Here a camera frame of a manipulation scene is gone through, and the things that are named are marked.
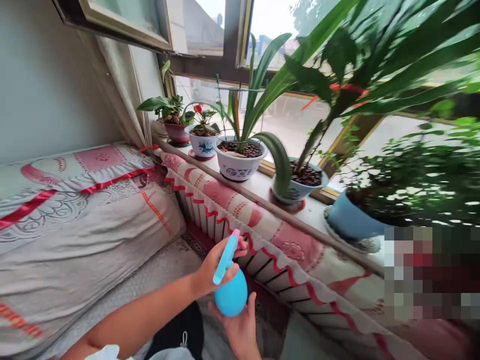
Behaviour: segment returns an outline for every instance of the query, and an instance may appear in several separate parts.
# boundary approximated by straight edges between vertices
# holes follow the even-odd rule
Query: pot saucer
[[[190,149],[190,151],[188,152],[188,155],[190,155],[192,158],[194,158],[197,161],[207,161],[207,160],[213,159],[217,154],[213,153],[213,155],[210,157],[200,157],[195,154],[193,149]]]
[[[275,196],[272,192],[272,188],[270,188],[268,190],[268,198],[269,198],[269,201],[272,204],[274,204],[275,206],[278,206],[280,209],[283,209],[287,213],[290,213],[290,214],[296,214],[296,213],[301,212],[303,209],[305,209],[305,205],[307,203],[307,201],[305,199],[303,199],[299,203],[296,203],[296,204],[293,204],[293,205],[284,204],[284,203],[278,201],[278,199],[275,198]]]
[[[187,146],[190,146],[190,141],[185,143],[185,142],[174,142],[172,141],[172,139],[168,139],[167,143],[169,143],[175,148],[186,148]]]
[[[329,224],[327,221],[329,217],[329,212],[330,209],[332,208],[332,205],[327,206],[325,210],[323,210],[323,224],[325,225],[325,228],[328,232],[328,234],[334,238],[335,240],[339,241],[340,243],[345,244],[352,250],[355,250],[357,253],[361,254],[376,254],[380,251],[382,248],[382,244],[380,242],[380,239],[378,236],[375,237],[368,237],[364,238],[358,241],[349,241],[346,239],[343,239]]]

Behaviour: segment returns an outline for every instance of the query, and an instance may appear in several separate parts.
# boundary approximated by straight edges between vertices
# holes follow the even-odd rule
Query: soil
[[[237,144],[235,142],[222,141],[220,145],[218,145],[218,148],[220,150],[237,152]],[[243,147],[241,154],[247,158],[258,158],[262,155],[262,151],[254,144],[248,143]]]
[[[405,214],[410,212],[406,205],[399,207],[398,210],[390,209],[388,212],[381,212],[369,206],[371,190],[368,187],[360,190],[348,190],[346,196],[357,208],[381,223],[402,228],[414,225],[412,221],[405,220]]]
[[[217,136],[215,132],[213,132],[210,129],[207,128],[198,128],[198,129],[192,129],[190,130],[190,134],[195,135],[195,136],[200,136],[200,137],[212,137],[212,136]]]
[[[180,120],[180,118],[177,115],[175,115],[175,116],[168,115],[168,117],[166,119],[163,119],[163,122],[167,123],[167,124],[175,124],[175,125],[181,125],[182,124],[182,121]]]
[[[307,185],[307,186],[318,186],[322,184],[322,171],[316,171],[315,169],[311,168],[310,166],[304,166],[300,170],[299,173],[295,172],[295,168],[297,167],[298,161],[292,160],[290,161],[291,167],[291,179],[299,184]]]

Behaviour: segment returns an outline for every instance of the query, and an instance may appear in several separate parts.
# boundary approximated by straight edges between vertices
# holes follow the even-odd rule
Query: hand
[[[239,265],[234,262],[233,265],[226,271],[220,285],[214,284],[214,275],[217,271],[220,258],[222,257],[225,246],[227,246],[229,238],[230,237],[226,237],[218,244],[216,244],[206,256],[205,260],[200,266],[200,269],[198,269],[193,274],[192,286],[194,287],[195,293],[198,295],[199,298],[207,294],[213,293],[221,285],[226,284],[230,280],[232,280],[234,276],[239,272]],[[235,250],[235,253],[233,254],[233,257],[238,258],[247,255],[247,246],[248,243],[244,241],[244,237],[239,236],[237,248]]]
[[[248,297],[248,304],[243,311],[235,317],[223,316],[219,308],[209,302],[208,309],[214,313],[223,324],[230,346],[239,360],[260,360],[257,346],[257,334],[255,323],[255,298],[257,294],[252,292]]]

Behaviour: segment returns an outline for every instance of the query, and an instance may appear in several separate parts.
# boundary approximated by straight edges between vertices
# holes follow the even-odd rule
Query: curtain
[[[130,47],[83,31],[78,31],[78,35],[123,137],[139,149],[151,147],[150,121],[143,111],[136,110],[142,97]]]

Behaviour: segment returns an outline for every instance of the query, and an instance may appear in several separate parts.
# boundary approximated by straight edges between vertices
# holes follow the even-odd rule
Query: window pane
[[[173,50],[191,55],[224,53],[225,0],[168,2]]]
[[[156,0],[89,0],[122,18],[134,23],[142,30],[150,31],[168,39],[161,33]]]
[[[251,17],[251,33],[257,40],[257,47],[255,50],[255,67],[260,62],[261,55],[265,52],[268,44],[277,36],[285,33],[291,33],[292,37],[285,43],[282,49],[273,58],[270,69],[278,70],[285,63],[284,55],[291,55],[298,47],[299,43],[296,37],[305,37],[318,25],[318,23],[334,8],[340,0],[261,0],[253,3],[253,12]],[[384,26],[390,17],[393,15],[400,0],[370,0],[362,10],[359,19],[363,19],[368,14],[376,9],[381,8],[378,12],[380,15],[380,26]],[[419,14],[414,16],[405,25],[406,30],[415,29],[421,24],[427,16],[429,16],[435,7],[427,7]],[[476,31],[475,26],[470,27],[459,33],[449,42],[442,46],[455,43],[466,39]],[[248,47],[246,50],[246,60],[244,66],[250,65],[250,57],[252,55],[252,41],[249,38]],[[457,79],[461,76],[472,72],[472,66],[464,66],[454,69],[442,69],[432,73],[426,81],[443,83],[448,80]],[[329,72],[330,68],[327,66],[324,69]]]
[[[407,134],[418,133],[420,130],[419,125],[426,123],[425,120],[420,120],[412,117],[405,116],[387,116],[385,117],[378,127],[367,137],[365,142],[360,146],[360,157],[375,156],[383,154],[382,148],[388,143],[390,139],[399,139]],[[433,125],[435,130],[448,131],[452,128],[451,125],[435,123]],[[425,141],[429,141],[429,145],[438,145],[445,143],[448,138],[447,135],[427,135]],[[358,166],[358,162],[353,159],[349,164],[351,169],[355,169]],[[347,167],[342,169],[343,172],[347,171]],[[328,187],[338,191],[339,193],[345,189],[345,185],[340,182],[341,176],[335,175],[328,184]]]
[[[228,90],[217,90],[217,83],[214,81],[206,81],[194,79],[183,76],[175,76],[176,91],[183,96],[184,104],[191,101],[203,100],[210,103],[216,103],[221,98],[223,106],[227,109],[229,104]],[[221,84],[222,87],[229,87],[231,85]],[[305,142],[309,137],[309,131],[315,127],[320,119],[324,119],[329,111],[327,104],[319,101],[313,102],[304,111],[302,108],[309,103],[311,99],[305,97],[298,97],[293,95],[280,96],[263,114],[253,129],[253,132],[258,133],[267,131],[275,134],[285,146],[288,155],[292,157],[299,157],[304,148]],[[247,92],[240,92],[239,99],[239,123],[243,126],[245,110],[247,109]],[[213,120],[219,123],[221,119],[217,114]],[[231,126],[226,123],[225,128],[227,133],[231,133]],[[335,119],[328,131],[326,132],[319,150],[327,151],[333,144],[337,136],[342,131],[341,119]],[[273,163],[271,154],[265,160]],[[310,162],[318,164],[320,157],[315,155]]]

